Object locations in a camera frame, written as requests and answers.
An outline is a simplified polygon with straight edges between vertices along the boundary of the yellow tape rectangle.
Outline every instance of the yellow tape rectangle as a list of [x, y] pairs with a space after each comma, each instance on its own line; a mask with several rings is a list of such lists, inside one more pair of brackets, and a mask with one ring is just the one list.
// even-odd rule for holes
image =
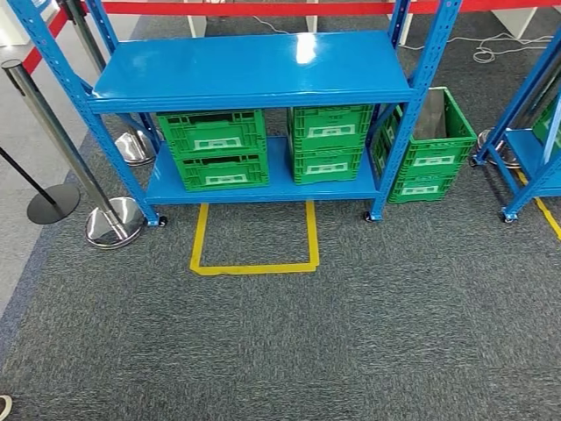
[[262, 274], [290, 274], [299, 272], [315, 272], [320, 265], [320, 250], [317, 245], [317, 230], [316, 227], [316, 210], [314, 202], [305, 202], [305, 222], [308, 227], [308, 247], [310, 261], [306, 263], [284, 263], [276, 265], [250, 265], [250, 266], [201, 266], [202, 246], [204, 242], [204, 232], [208, 220], [208, 204], [202, 203], [198, 212], [197, 229], [195, 239], [190, 269], [199, 275], [262, 275]]

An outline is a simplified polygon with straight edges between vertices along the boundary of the green plastic crate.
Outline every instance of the green plastic crate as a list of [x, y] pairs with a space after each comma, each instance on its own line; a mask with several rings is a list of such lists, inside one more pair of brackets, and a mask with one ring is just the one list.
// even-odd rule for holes
[[158, 119], [176, 160], [264, 152], [261, 110], [161, 112]]
[[455, 175], [420, 175], [399, 177], [394, 183], [388, 203], [433, 202], [443, 198]]
[[[477, 136], [446, 88], [444, 94], [446, 139], [409, 139], [400, 175], [455, 175], [472, 150]], [[379, 131], [388, 146], [393, 144], [397, 124], [402, 117], [399, 106]]]
[[382, 175], [384, 168], [386, 167], [386, 161], [388, 156], [390, 154], [390, 147], [388, 146], [387, 142], [379, 132], [378, 136], [375, 136], [375, 140], [372, 146], [372, 157], [373, 158], [374, 165], [379, 175]]
[[[541, 115], [534, 124], [532, 130], [534, 134], [543, 145], [547, 140], [549, 134], [549, 127], [551, 124], [553, 118], [553, 110], [555, 106], [555, 100], [553, 100]], [[555, 142], [553, 144], [551, 155], [554, 155], [561, 150], [561, 128], [557, 131], [557, 135], [555, 137]]]
[[358, 147], [364, 144], [372, 105], [305, 107], [287, 110], [289, 131], [298, 152]]
[[293, 175], [296, 184], [354, 180], [363, 146], [328, 151], [296, 152], [289, 138]]
[[188, 190], [259, 187], [268, 183], [264, 153], [177, 161], [177, 169]]

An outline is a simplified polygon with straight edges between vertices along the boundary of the crate label area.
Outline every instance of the crate label area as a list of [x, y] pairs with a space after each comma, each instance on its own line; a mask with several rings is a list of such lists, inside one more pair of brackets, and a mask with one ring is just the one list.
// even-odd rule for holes
[[308, 137], [325, 138], [327, 136], [343, 136], [354, 133], [354, 125], [329, 125], [326, 127], [311, 127], [308, 131]]
[[412, 164], [413, 167], [425, 167], [428, 165], [449, 165], [453, 164], [455, 155], [440, 156], [434, 158], [417, 158]]
[[347, 162], [341, 162], [339, 164], [326, 164], [326, 165], [308, 165], [305, 169], [305, 173], [308, 174], [320, 174], [320, 173], [338, 173], [342, 171], [347, 171], [348, 164]]
[[437, 193], [439, 186], [428, 186], [428, 187], [406, 187], [402, 190], [402, 195], [425, 195], [428, 193]]
[[213, 186], [216, 184], [231, 184], [233, 182], [247, 182], [247, 177], [246, 177], [245, 174], [222, 175], [220, 177], [207, 176], [205, 181], [207, 186]]
[[205, 149], [221, 149], [225, 147], [241, 147], [240, 138], [225, 138], [225, 139], [205, 139], [195, 140], [195, 149], [202, 151]]

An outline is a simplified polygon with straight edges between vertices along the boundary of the shelf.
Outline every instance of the shelf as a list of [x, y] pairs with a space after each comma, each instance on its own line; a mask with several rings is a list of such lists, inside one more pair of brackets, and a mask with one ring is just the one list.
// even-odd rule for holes
[[287, 146], [287, 138], [284, 137], [271, 137], [267, 140], [267, 157], [271, 181], [266, 187], [187, 191], [181, 182], [170, 149], [164, 144], [160, 148], [150, 178], [146, 200], [150, 204], [299, 202], [372, 199], [378, 194], [366, 149], [360, 161], [359, 174], [355, 180], [297, 185], [293, 181], [289, 167]]
[[[541, 166], [544, 146], [530, 130], [507, 130], [504, 133], [507, 143], [520, 169], [528, 180], [532, 180]], [[561, 171], [557, 171], [548, 180], [541, 183], [538, 196], [559, 196], [561, 194]]]
[[411, 89], [386, 32], [121, 42], [96, 113], [398, 103]]
[[532, 179], [541, 162], [542, 144], [532, 130], [507, 130], [504, 136], [516, 159], [520, 163], [520, 169], [529, 180]]

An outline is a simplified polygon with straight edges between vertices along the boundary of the silver stanchion pole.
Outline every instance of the silver stanchion pole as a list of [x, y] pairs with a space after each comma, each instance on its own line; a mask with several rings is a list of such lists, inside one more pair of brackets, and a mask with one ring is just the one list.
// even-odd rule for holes
[[[89, 29], [85, 19], [86, 14], [81, 4], [74, 0], [60, 0], [60, 5], [68, 14], [82, 46], [94, 63], [98, 75], [100, 75], [106, 68], [106, 59], [103, 58], [103, 54]], [[123, 159], [131, 167], [148, 164], [155, 159], [150, 140], [144, 133], [133, 127], [129, 127], [127, 132], [119, 136], [115, 141], [115, 145]]]
[[5, 61], [2, 68], [98, 206], [86, 224], [88, 242], [98, 248], [115, 249], [130, 243], [143, 230], [145, 218], [136, 202], [130, 197], [108, 199], [21, 61]]

